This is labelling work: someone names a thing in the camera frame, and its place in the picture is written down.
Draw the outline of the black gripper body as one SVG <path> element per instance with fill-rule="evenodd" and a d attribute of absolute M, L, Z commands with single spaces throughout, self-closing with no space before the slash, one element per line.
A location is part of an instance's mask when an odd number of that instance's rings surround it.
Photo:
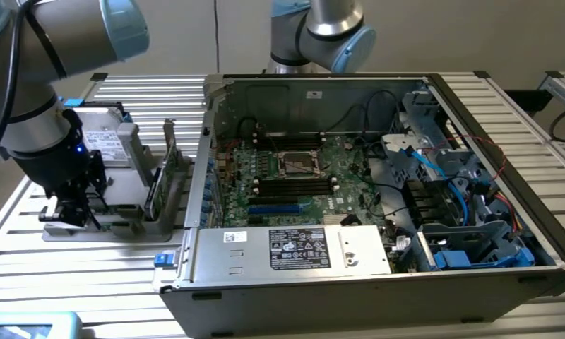
<path fill-rule="evenodd" d="M 98 226 L 90 200 L 103 201 L 107 186 L 101 152 L 86 149 L 81 141 L 62 141 L 39 152 L 10 154 L 49 199 L 39 221 L 73 227 L 91 222 Z"/>

